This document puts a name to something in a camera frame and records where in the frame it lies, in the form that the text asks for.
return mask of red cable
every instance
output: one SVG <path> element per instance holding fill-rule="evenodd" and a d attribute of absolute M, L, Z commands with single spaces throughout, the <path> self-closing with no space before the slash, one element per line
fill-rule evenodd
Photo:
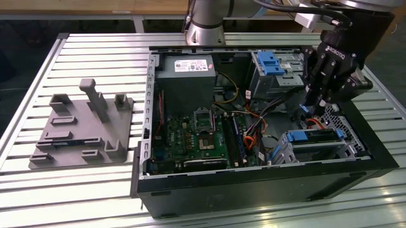
<path fill-rule="evenodd" d="M 155 136 L 158 136 L 158 133 L 159 133 L 159 130 L 161 130 L 161 125 L 163 125 L 163 110 L 161 109 L 161 106 L 162 106 L 161 93 L 159 93 L 158 97 L 159 97 L 159 126 L 158 126 Z"/>
<path fill-rule="evenodd" d="M 322 123 L 316 118 L 310 118 L 307 121 L 314 122 L 321 129 L 326 129 L 325 126 L 322 125 Z"/>

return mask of sticker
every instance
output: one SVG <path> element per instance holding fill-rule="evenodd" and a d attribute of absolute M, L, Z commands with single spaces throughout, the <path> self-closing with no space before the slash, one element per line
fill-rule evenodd
<path fill-rule="evenodd" d="M 126 11 L 126 10 L 114 10 L 114 13 L 131 13 L 131 11 Z"/>
<path fill-rule="evenodd" d="M 262 161 L 266 161 L 266 156 L 265 156 L 265 154 L 263 153 L 258 153 L 258 157 L 259 157 L 259 159 L 262 160 Z"/>
<path fill-rule="evenodd" d="M 177 60 L 175 72 L 209 71 L 206 59 Z"/>
<path fill-rule="evenodd" d="M 56 142 L 56 143 L 52 143 L 52 146 L 67 146 L 68 143 L 66 142 Z"/>
<path fill-rule="evenodd" d="M 291 68 L 291 65 L 287 63 L 287 64 L 281 64 L 281 67 L 282 68 Z"/>
<path fill-rule="evenodd" d="M 250 100 L 251 99 L 251 91 L 246 90 L 246 98 Z"/>

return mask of motherboard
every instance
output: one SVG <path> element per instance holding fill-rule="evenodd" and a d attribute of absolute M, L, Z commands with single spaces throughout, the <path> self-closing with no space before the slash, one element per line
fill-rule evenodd
<path fill-rule="evenodd" d="M 257 165 L 242 143 L 245 116 L 197 110 L 189 116 L 169 117 L 165 128 L 153 146 L 153 175 Z"/>

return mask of table surface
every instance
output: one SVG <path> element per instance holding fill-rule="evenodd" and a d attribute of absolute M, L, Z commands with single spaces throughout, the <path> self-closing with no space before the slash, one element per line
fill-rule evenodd
<path fill-rule="evenodd" d="M 317 45 L 314 34 L 226 34 L 227 44 Z M 354 99 L 401 168 L 333 199 L 155 220 L 131 199 L 134 151 L 127 161 L 76 169 L 30 170 L 28 158 L 51 113 L 52 94 L 84 99 L 78 84 L 96 80 L 111 98 L 135 99 L 130 148 L 143 122 L 147 58 L 153 46 L 183 46 L 182 34 L 71 34 L 58 39 L 0 140 L 0 227 L 378 227 L 406 222 L 406 112 L 366 69 L 376 87 Z"/>
<path fill-rule="evenodd" d="M 189 0 L 2 0 L 0 13 L 183 15 L 187 5 Z"/>

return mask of blue clip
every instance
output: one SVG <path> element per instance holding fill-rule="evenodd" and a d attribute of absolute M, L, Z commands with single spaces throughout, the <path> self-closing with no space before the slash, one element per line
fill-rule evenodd
<path fill-rule="evenodd" d="M 271 156 L 270 156 L 270 158 L 267 160 L 271 160 L 275 157 L 275 155 L 278 154 L 279 150 L 281 150 L 281 146 L 278 145 L 277 148 L 275 148 L 275 150 L 274 150 L 274 152 L 273 152 L 273 154 L 271 154 Z"/>
<path fill-rule="evenodd" d="M 286 133 L 287 141 L 293 142 L 293 136 L 290 133 Z"/>
<path fill-rule="evenodd" d="M 305 131 L 291 131 L 291 136 L 295 141 L 306 141 L 309 140 L 306 132 Z"/>
<path fill-rule="evenodd" d="M 341 129 L 336 129 L 337 136 L 340 139 L 344 139 L 344 131 Z"/>
<path fill-rule="evenodd" d="M 285 69 L 279 65 L 279 61 L 271 51 L 258 52 L 258 61 L 265 69 L 266 75 L 285 75 Z"/>
<path fill-rule="evenodd" d="M 307 109 L 307 107 L 305 106 L 305 105 L 299 105 L 301 106 L 301 108 L 303 109 L 303 111 L 306 112 L 306 113 L 310 113 L 310 111 L 309 111 L 309 109 Z"/>

